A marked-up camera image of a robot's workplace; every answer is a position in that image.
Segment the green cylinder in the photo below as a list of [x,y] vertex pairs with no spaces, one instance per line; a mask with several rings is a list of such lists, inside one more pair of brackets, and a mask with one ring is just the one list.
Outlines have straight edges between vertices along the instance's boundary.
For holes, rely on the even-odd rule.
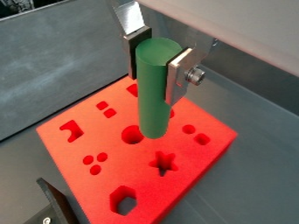
[[159,138],[167,131],[171,106],[164,102],[168,60],[182,51],[167,38],[150,38],[135,49],[137,110],[146,137]]

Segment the star-shaped hole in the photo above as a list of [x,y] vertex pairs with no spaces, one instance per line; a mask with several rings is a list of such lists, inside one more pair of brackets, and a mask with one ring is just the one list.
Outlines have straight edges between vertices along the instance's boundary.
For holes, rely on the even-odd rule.
[[159,169],[160,177],[164,176],[167,171],[176,172],[179,170],[176,164],[174,163],[174,158],[175,158],[174,153],[164,154],[162,151],[158,151],[155,153],[155,160],[150,163],[150,166]]

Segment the metal bracket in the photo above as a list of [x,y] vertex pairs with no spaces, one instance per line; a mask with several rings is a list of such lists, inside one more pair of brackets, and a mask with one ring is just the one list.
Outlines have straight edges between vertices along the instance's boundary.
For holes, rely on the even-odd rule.
[[[120,27],[123,47],[128,55],[128,76],[136,78],[136,46],[152,37],[152,29],[146,26],[136,1],[107,0],[108,8]],[[167,86],[164,101],[171,106],[183,98],[190,82],[200,85],[204,72],[198,68],[214,45],[214,38],[188,27],[183,46],[188,46],[167,63]]]
[[136,79],[136,47],[152,37],[152,29],[146,26],[139,3],[107,0],[107,6],[121,31],[121,41],[128,55],[128,76]]

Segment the bolt head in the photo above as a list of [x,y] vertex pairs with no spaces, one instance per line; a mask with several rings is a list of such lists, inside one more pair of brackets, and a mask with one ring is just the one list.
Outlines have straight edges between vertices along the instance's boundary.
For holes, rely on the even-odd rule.
[[187,81],[191,82],[195,86],[199,86],[203,82],[204,74],[206,73],[198,67],[195,67],[187,75]]
[[52,223],[52,219],[49,217],[43,219],[41,224],[51,224]]

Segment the gray table surface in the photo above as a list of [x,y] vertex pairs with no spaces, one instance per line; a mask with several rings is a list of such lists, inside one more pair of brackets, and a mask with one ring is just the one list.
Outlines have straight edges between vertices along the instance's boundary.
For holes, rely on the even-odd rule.
[[[163,223],[298,223],[299,117],[212,71],[207,76],[187,97],[238,132],[238,139]],[[88,223],[37,125],[0,144],[0,223],[23,223],[48,205],[39,177],[67,195],[80,222]]]

